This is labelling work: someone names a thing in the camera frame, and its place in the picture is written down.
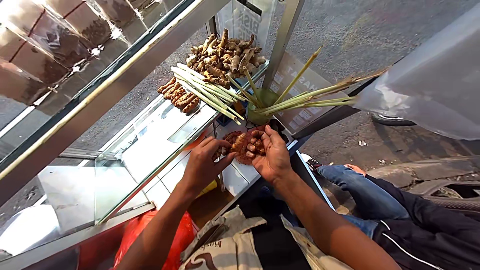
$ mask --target car tire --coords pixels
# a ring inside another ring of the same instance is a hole
[[[412,126],[417,125],[412,121],[400,117],[386,116],[378,113],[372,113],[372,120],[376,123],[387,126]]]

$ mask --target person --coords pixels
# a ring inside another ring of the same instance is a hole
[[[399,269],[381,247],[333,211],[293,171],[285,142],[276,131],[267,125],[265,132],[254,132],[260,133],[266,156],[256,157],[253,166],[284,198],[304,229],[294,227],[283,214],[266,220],[244,214],[256,209],[237,206],[198,232],[182,252],[180,269]],[[192,150],[182,179],[118,270],[162,268],[183,213],[236,156],[230,153],[214,163],[211,157],[219,147],[231,145],[210,137]]]
[[[350,192],[362,218],[344,218],[381,246],[402,269],[480,269],[478,214],[465,216],[368,175],[351,164],[308,163]]]

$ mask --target printed sign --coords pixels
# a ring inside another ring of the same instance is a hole
[[[232,0],[217,13],[218,32],[226,28],[229,37],[241,40],[249,40],[254,34],[253,47],[265,48],[275,6],[276,0]]]
[[[291,81],[298,75],[304,63],[288,52],[283,55],[282,61],[278,67],[278,71],[274,76],[270,89],[281,94]],[[297,83],[290,89],[287,98],[299,95],[305,91],[313,91],[321,88],[331,86],[332,84],[318,75],[316,72],[308,68],[297,81]],[[318,101],[322,99],[343,98],[347,95],[343,92],[329,95],[327,97],[314,99]],[[318,108],[304,108],[286,110],[275,114],[282,124],[292,133],[298,132],[303,127],[320,117],[322,114],[329,111],[332,107],[318,107]]]

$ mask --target hand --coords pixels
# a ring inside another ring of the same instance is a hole
[[[363,174],[365,176],[367,173],[360,169],[358,166],[352,165],[352,164],[345,164],[345,167],[352,169],[354,172],[358,172],[360,174]]]
[[[257,137],[258,135],[255,133],[262,135],[266,153],[265,156],[257,156],[252,162],[257,172],[272,184],[294,173],[290,165],[290,155],[288,154],[287,146],[278,132],[267,125],[265,132],[254,131],[252,135]]]
[[[197,197],[200,192],[220,174],[235,158],[237,153],[230,153],[215,163],[212,156],[219,147],[231,147],[225,140],[208,137],[195,147],[188,160],[185,172],[179,185],[186,189],[189,195]]]

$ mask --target red plastic bag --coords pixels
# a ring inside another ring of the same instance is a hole
[[[130,246],[137,239],[138,235],[144,230],[147,224],[152,220],[158,211],[151,211],[131,220],[121,240],[120,248],[115,255],[114,269],[122,260],[125,253],[127,253]],[[162,267],[162,270],[177,270],[180,267],[180,253],[185,250],[193,241],[196,232],[193,229],[192,218],[188,212],[183,214],[180,224],[173,238],[172,246],[168,253],[167,260]]]

